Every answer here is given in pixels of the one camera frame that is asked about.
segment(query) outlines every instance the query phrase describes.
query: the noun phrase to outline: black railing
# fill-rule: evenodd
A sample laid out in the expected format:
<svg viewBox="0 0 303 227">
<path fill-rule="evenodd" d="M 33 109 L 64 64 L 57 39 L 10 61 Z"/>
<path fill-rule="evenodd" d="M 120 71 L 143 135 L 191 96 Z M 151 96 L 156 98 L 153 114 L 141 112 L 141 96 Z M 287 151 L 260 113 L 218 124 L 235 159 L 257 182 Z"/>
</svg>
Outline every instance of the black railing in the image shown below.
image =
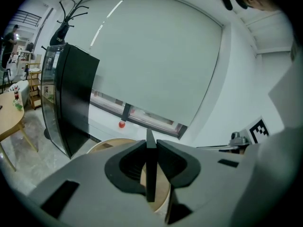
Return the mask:
<svg viewBox="0 0 303 227">
<path fill-rule="evenodd" d="M 17 21 L 37 27 L 41 17 L 22 10 L 17 10 L 11 21 Z"/>
</svg>

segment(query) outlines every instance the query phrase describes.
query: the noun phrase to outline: person in black clothing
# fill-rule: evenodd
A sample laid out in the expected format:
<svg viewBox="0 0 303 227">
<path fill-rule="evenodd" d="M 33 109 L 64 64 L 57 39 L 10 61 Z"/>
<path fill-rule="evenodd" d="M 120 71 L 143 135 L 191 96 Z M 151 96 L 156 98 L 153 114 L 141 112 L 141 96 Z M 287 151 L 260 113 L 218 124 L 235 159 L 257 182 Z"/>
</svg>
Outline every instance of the person in black clothing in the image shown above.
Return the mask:
<svg viewBox="0 0 303 227">
<path fill-rule="evenodd" d="M 15 41 L 15 32 L 18 28 L 19 28 L 19 26 L 15 25 L 13 30 L 4 37 L 4 43 L 3 43 L 4 50 L 3 50 L 3 56 L 2 56 L 2 67 L 3 68 L 6 68 L 6 65 L 10 58 L 10 54 L 13 51 L 14 45 L 17 44 L 17 42 Z"/>
</svg>

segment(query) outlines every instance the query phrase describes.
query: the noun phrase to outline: round wooden table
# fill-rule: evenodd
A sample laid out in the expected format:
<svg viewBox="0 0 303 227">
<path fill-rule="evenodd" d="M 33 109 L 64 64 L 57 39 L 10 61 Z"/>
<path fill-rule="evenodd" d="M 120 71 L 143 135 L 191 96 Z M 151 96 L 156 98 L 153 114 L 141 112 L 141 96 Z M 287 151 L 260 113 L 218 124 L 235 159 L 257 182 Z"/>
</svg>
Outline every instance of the round wooden table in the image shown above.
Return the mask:
<svg viewBox="0 0 303 227">
<path fill-rule="evenodd" d="M 2 148 L 1 141 L 10 136 L 11 134 L 20 130 L 24 138 L 27 140 L 29 145 L 38 152 L 37 148 L 34 147 L 32 142 L 29 140 L 28 136 L 25 134 L 23 129 L 23 124 L 21 122 L 24 116 L 24 109 L 18 110 L 16 106 L 13 105 L 15 99 L 14 92 L 8 92 L 0 95 L 0 150 L 3 153 L 4 158 L 8 161 L 9 165 L 16 171 L 16 168 L 9 160 L 5 151 Z"/>
<path fill-rule="evenodd" d="M 92 149 L 88 151 L 88 153 L 95 153 L 101 150 L 110 148 L 110 147 L 118 147 L 123 144 L 133 143 L 135 140 L 131 139 L 112 139 L 106 140 L 96 144 Z M 146 167 L 144 165 L 141 173 L 141 180 L 140 183 L 143 186 L 146 186 Z M 170 191 L 170 183 L 167 180 L 165 174 L 163 173 L 162 169 L 160 168 L 159 164 L 157 165 L 157 180 L 156 180 L 156 195 L 155 195 L 155 202 L 149 202 L 149 206 L 153 211 L 157 211 L 161 208 L 161 206 L 165 203 L 166 200 L 169 198 L 169 191 Z"/>
</svg>

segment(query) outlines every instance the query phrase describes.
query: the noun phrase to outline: gray floor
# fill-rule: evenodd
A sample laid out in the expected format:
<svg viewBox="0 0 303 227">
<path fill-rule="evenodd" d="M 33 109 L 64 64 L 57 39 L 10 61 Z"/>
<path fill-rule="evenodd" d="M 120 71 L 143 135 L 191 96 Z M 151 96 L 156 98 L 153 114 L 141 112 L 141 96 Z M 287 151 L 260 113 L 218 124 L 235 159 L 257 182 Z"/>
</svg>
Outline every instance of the gray floor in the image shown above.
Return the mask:
<svg viewBox="0 0 303 227">
<path fill-rule="evenodd" d="M 70 159 L 44 137 L 45 124 L 41 108 L 25 107 L 25 132 L 38 148 L 35 152 L 21 132 L 1 142 L 3 149 L 16 167 L 14 172 L 0 153 L 0 168 L 12 188 L 28 195 L 42 180 L 67 164 Z M 96 143 L 88 140 L 73 157 L 87 153 Z"/>
</svg>

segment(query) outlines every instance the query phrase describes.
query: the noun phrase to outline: black cabinet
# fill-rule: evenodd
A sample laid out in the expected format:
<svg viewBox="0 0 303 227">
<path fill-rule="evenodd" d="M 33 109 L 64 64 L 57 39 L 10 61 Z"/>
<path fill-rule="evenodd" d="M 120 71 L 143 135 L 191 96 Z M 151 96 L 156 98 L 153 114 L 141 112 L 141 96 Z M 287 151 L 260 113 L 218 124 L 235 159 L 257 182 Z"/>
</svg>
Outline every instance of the black cabinet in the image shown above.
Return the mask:
<svg viewBox="0 0 303 227">
<path fill-rule="evenodd" d="M 98 59 L 70 44 L 49 46 L 44 57 L 44 122 L 52 143 L 69 158 L 88 139 L 89 101 L 98 64 Z"/>
</svg>

